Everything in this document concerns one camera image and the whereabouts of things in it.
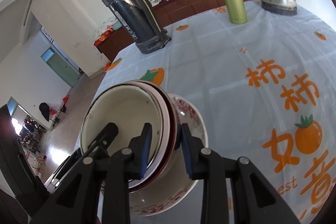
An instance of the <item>thermos label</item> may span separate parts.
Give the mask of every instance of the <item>thermos label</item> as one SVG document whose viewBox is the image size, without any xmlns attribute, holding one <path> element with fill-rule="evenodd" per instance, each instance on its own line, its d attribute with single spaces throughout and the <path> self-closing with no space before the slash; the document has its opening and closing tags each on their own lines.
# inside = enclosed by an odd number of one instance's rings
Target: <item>thermos label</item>
<svg viewBox="0 0 336 224">
<path fill-rule="evenodd" d="M 133 30 L 130 28 L 130 26 L 127 25 L 126 21 L 123 19 L 123 17 L 119 14 L 118 11 L 115 12 L 115 15 L 117 16 L 117 18 L 119 19 L 121 24 L 123 24 L 125 26 L 127 32 L 130 34 L 130 36 L 133 37 L 133 39 L 138 39 L 135 32 L 133 32 Z"/>
</svg>

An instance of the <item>metal screw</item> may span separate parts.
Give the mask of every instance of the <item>metal screw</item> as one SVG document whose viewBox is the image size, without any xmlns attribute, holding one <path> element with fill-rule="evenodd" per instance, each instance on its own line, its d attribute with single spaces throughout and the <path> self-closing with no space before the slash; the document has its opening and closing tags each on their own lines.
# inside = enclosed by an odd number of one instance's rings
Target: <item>metal screw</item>
<svg viewBox="0 0 336 224">
<path fill-rule="evenodd" d="M 241 164 L 248 164 L 250 162 L 250 160 L 248 158 L 246 158 L 246 157 L 240 157 L 239 158 L 239 162 Z"/>
<path fill-rule="evenodd" d="M 202 149 L 201 149 L 201 153 L 202 153 L 203 155 L 210 155 L 210 154 L 211 154 L 211 149 L 209 149 L 209 148 L 207 148 L 207 147 L 202 148 Z"/>
<path fill-rule="evenodd" d="M 92 162 L 93 162 L 93 158 L 91 158 L 91 157 L 85 157 L 83 159 L 84 164 L 91 164 Z"/>
<path fill-rule="evenodd" d="M 123 155 L 130 155 L 132 153 L 132 149 L 130 149 L 129 147 L 126 147 L 123 150 L 121 150 L 121 153 Z"/>
</svg>

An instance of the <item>window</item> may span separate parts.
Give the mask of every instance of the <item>window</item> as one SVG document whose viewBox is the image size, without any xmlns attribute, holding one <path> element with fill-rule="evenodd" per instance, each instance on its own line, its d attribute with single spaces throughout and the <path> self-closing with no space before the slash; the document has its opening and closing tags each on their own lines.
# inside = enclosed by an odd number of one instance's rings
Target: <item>window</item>
<svg viewBox="0 0 336 224">
<path fill-rule="evenodd" d="M 52 48 L 49 48 L 44 54 L 42 54 L 41 58 L 44 62 L 48 62 L 49 59 L 55 54 L 55 51 Z"/>
<path fill-rule="evenodd" d="M 13 97 L 11 97 L 7 103 L 7 107 L 8 107 L 8 110 L 9 110 L 9 114 L 10 116 L 12 117 L 16 108 L 17 108 L 17 101 L 14 100 Z"/>
</svg>

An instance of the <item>table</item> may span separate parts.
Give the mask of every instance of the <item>table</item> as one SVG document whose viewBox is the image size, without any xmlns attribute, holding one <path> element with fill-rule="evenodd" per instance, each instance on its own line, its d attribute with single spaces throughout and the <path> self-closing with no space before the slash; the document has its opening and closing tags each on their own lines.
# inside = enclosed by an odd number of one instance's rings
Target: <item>table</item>
<svg viewBox="0 0 336 224">
<path fill-rule="evenodd" d="M 231 24 L 222 7 L 167 26 L 172 41 L 162 50 L 125 48 L 95 98 L 146 73 L 160 84 L 158 71 L 164 90 L 199 109 L 209 147 L 250 158 L 309 223 L 336 182 L 336 32 L 301 7 L 293 17 L 264 11 L 259 0 L 245 7 L 245 24 Z M 132 223 L 199 223 L 202 189 L 199 182 L 172 209 Z"/>
</svg>

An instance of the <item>orange chinese character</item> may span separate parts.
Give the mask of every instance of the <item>orange chinese character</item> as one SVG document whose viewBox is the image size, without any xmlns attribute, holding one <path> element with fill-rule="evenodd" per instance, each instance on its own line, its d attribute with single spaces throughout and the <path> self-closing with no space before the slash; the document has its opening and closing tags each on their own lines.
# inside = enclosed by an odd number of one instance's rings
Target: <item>orange chinese character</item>
<svg viewBox="0 0 336 224">
<path fill-rule="evenodd" d="M 297 86 L 297 85 L 301 85 L 298 90 L 295 92 L 296 95 L 298 96 L 298 99 L 300 100 L 300 102 L 302 102 L 303 104 L 306 104 L 307 103 L 307 100 L 301 96 L 301 93 L 302 92 L 305 92 L 309 99 L 311 100 L 311 103 L 315 106 L 316 105 L 316 102 L 315 102 L 315 99 L 314 99 L 314 96 L 313 94 L 311 93 L 309 87 L 312 86 L 313 89 L 314 89 L 314 95 L 316 98 L 320 97 L 320 93 L 319 93 L 319 90 L 317 88 L 317 86 L 315 85 L 314 82 L 312 81 L 306 81 L 304 82 L 304 80 L 309 77 L 309 75 L 307 73 L 305 73 L 304 75 L 302 75 L 301 77 L 297 76 L 297 75 L 294 75 L 296 81 L 294 81 L 292 83 L 292 86 Z"/>
<path fill-rule="evenodd" d="M 283 155 L 278 153 L 278 143 L 282 141 L 287 141 L 287 148 Z M 274 172 L 279 173 L 286 164 L 297 165 L 300 163 L 300 158 L 292 157 L 293 151 L 293 137 L 289 133 L 284 133 L 280 136 L 277 136 L 277 130 L 275 128 L 272 129 L 272 137 L 271 140 L 265 143 L 263 148 L 271 148 L 271 157 L 272 159 L 278 161 L 278 165 L 274 168 Z"/>
<path fill-rule="evenodd" d="M 278 84 L 279 81 L 272 71 L 274 69 L 279 70 L 279 74 L 277 75 L 278 78 L 280 79 L 285 78 L 286 76 L 285 70 L 281 66 L 273 64 L 275 63 L 274 60 L 268 60 L 265 62 L 264 60 L 260 59 L 260 62 L 261 64 L 256 67 L 256 69 L 264 68 L 260 72 L 260 75 L 258 75 L 259 72 L 257 70 L 253 71 L 250 68 L 247 68 L 248 74 L 246 75 L 246 77 L 250 77 L 249 79 L 250 86 L 253 86 L 254 84 L 257 88 L 260 87 L 260 83 L 259 83 L 260 80 L 262 80 L 265 84 L 268 84 L 268 79 L 265 77 L 266 73 L 268 73 L 271 76 L 275 84 Z"/>
<path fill-rule="evenodd" d="M 313 205 L 319 203 L 322 201 L 322 204 L 320 204 L 318 207 L 313 207 L 310 212 L 312 214 L 316 214 L 319 212 L 319 210 L 324 205 L 325 201 L 327 200 L 327 192 L 332 190 L 331 187 L 331 177 L 330 174 L 327 173 L 327 171 L 334 165 L 336 162 L 336 158 L 333 158 L 327 165 L 325 163 L 325 158 L 327 157 L 329 151 L 326 150 L 323 155 L 317 159 L 313 158 L 313 166 L 308 170 L 308 172 L 304 175 L 304 178 L 307 178 L 311 175 L 311 182 L 308 183 L 308 185 L 300 192 L 300 195 L 303 195 L 305 192 L 307 192 L 312 186 L 313 190 L 311 192 L 311 203 Z M 322 163 L 321 172 L 319 174 L 313 173 L 317 167 Z"/>
<path fill-rule="evenodd" d="M 281 87 L 282 87 L 283 93 L 280 94 L 280 97 L 286 98 L 285 108 L 290 109 L 290 107 L 292 107 L 295 112 L 298 112 L 299 108 L 297 107 L 296 103 L 300 102 L 300 100 L 296 98 L 295 96 L 292 96 L 292 94 L 294 93 L 294 90 L 293 89 L 287 90 L 284 85 L 282 85 Z"/>
</svg>

